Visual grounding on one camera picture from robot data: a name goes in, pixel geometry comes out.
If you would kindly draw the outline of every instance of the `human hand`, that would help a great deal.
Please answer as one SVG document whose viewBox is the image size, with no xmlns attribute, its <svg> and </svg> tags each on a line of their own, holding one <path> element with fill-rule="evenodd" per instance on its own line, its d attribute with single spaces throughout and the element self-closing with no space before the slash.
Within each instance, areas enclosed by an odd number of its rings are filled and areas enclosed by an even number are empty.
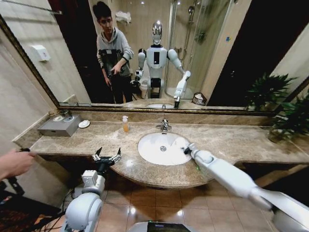
<svg viewBox="0 0 309 232">
<path fill-rule="evenodd" d="M 108 78 L 105 78 L 105 83 L 107 84 L 107 86 L 111 86 L 111 81 Z"/>
<path fill-rule="evenodd" d="M 28 171 L 35 157 L 34 152 L 16 152 L 15 149 L 0 157 L 0 180 L 18 176 Z"/>
<path fill-rule="evenodd" d="M 111 69 L 111 71 L 113 71 L 113 70 L 114 70 L 114 75 L 116 75 L 117 73 L 120 72 L 120 70 L 121 70 L 121 65 L 120 65 L 119 63 L 117 63 L 117 64 Z"/>
</svg>

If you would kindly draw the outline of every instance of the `tissue box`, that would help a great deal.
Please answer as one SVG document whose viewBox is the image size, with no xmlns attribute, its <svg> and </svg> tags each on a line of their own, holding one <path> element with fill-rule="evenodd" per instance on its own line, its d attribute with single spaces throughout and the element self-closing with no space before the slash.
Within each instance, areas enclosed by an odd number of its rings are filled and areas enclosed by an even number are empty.
<svg viewBox="0 0 309 232">
<path fill-rule="evenodd" d="M 64 119 L 61 121 L 53 121 L 54 118 L 51 118 L 39 127 L 38 130 L 45 136 L 71 137 L 77 130 L 78 124 L 82 121 L 82 117 L 80 115 L 72 116 L 74 118 L 69 122 L 65 122 Z"/>
</svg>

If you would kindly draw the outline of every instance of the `glasses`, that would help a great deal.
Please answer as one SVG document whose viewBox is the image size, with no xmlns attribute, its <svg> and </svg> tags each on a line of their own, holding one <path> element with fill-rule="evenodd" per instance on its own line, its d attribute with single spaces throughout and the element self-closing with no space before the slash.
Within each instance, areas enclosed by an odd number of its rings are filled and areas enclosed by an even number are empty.
<svg viewBox="0 0 309 232">
<path fill-rule="evenodd" d="M 106 23 L 110 23 L 110 22 L 112 22 L 112 19 L 111 19 L 111 18 L 108 18 L 108 19 L 106 19 L 106 20 L 105 20 L 105 19 L 100 20 L 100 23 L 101 23 L 101 24 L 104 24 L 104 25 L 105 25 Z"/>
</svg>

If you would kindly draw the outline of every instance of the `soap bottle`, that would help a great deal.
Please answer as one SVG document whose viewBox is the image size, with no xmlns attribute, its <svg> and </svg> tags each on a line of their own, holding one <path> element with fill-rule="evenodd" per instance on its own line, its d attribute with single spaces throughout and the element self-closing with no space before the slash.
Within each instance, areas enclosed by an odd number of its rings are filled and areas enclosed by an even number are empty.
<svg viewBox="0 0 309 232">
<path fill-rule="evenodd" d="M 122 116 L 122 126 L 124 128 L 124 132 L 129 132 L 129 122 L 127 121 L 128 116 Z"/>
</svg>

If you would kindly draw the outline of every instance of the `black pants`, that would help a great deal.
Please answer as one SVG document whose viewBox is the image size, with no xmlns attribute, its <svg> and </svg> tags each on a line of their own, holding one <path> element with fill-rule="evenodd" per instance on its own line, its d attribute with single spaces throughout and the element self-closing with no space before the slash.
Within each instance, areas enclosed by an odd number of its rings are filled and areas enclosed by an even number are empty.
<svg viewBox="0 0 309 232">
<path fill-rule="evenodd" d="M 124 103 L 123 95 L 126 98 L 126 102 L 133 101 L 130 81 L 130 76 L 124 77 L 120 75 L 115 75 L 112 77 L 112 93 L 115 97 L 116 104 Z"/>
</svg>

